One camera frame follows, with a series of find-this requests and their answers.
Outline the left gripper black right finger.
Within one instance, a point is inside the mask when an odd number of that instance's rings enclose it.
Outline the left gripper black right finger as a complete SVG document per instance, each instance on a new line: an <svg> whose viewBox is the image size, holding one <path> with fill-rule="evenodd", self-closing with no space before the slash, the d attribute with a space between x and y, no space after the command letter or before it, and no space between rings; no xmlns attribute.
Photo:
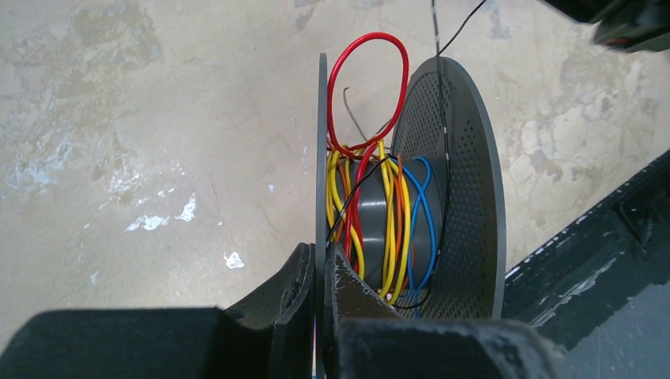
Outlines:
<svg viewBox="0 0 670 379"><path fill-rule="evenodd" d="M512 320L402 317L352 271L340 244L325 252L323 365L328 378L556 378L559 352Z"/></svg>

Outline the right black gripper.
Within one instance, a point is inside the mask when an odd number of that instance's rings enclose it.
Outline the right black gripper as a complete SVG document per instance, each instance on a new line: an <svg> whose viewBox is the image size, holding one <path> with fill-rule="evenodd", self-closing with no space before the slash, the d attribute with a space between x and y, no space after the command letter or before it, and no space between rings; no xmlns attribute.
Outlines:
<svg viewBox="0 0 670 379"><path fill-rule="evenodd" d="M582 24L596 25L592 42L614 51L669 49L669 0L547 0Z"/></svg>

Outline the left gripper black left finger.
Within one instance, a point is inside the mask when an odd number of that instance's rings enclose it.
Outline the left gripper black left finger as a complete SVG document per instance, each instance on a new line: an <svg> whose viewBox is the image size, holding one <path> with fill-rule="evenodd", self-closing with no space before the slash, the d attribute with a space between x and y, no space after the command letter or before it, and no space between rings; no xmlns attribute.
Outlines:
<svg viewBox="0 0 670 379"><path fill-rule="evenodd" d="M228 308L51 310L1 356L4 378L309 378L314 246Z"/></svg>

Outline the black cable spool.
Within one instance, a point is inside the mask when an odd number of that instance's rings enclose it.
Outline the black cable spool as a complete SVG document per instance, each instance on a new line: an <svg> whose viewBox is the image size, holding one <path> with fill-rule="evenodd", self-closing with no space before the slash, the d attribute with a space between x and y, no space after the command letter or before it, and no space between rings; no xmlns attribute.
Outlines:
<svg viewBox="0 0 670 379"><path fill-rule="evenodd" d="M498 319L506 263L503 180L482 97L452 58L410 77L389 148L348 158L326 139L318 101L316 288L324 318L325 252L341 245L356 276L402 317Z"/></svg>

